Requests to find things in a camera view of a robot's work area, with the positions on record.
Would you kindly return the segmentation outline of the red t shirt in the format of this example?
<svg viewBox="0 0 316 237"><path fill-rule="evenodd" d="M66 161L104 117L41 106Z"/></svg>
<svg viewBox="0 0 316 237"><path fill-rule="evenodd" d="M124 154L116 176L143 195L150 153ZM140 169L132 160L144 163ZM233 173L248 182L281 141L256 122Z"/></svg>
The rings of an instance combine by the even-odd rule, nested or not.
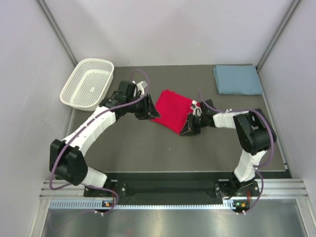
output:
<svg viewBox="0 0 316 237"><path fill-rule="evenodd" d="M151 119L151 121L161 124L180 135L188 114L193 112L191 109L192 102L192 99L174 91L164 90L155 104L160 117Z"/></svg>

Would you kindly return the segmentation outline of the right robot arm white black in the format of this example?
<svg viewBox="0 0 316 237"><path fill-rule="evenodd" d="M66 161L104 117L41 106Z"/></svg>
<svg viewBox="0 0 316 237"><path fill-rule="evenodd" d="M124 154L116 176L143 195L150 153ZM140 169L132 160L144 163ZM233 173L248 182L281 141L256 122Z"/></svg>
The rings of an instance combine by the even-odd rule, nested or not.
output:
<svg viewBox="0 0 316 237"><path fill-rule="evenodd" d="M231 191L243 195L255 178L256 168L268 150L274 151L277 136L261 109L220 111L211 99L191 103L181 136L200 134L204 127L235 129L242 147L237 167L229 179Z"/></svg>

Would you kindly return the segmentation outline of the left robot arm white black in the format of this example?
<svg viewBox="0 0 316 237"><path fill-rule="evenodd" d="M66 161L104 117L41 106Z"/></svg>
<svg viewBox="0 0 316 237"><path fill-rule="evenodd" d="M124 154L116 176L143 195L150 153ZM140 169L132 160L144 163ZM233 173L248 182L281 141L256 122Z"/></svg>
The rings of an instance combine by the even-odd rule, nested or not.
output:
<svg viewBox="0 0 316 237"><path fill-rule="evenodd" d="M68 183L94 186L102 196L108 195L112 184L105 173L95 170L85 162L84 156L97 138L122 116L131 113L139 120L155 119L156 110L146 81L139 83L121 81L118 89L106 96L93 114L71 135L54 140L50 145L49 170Z"/></svg>

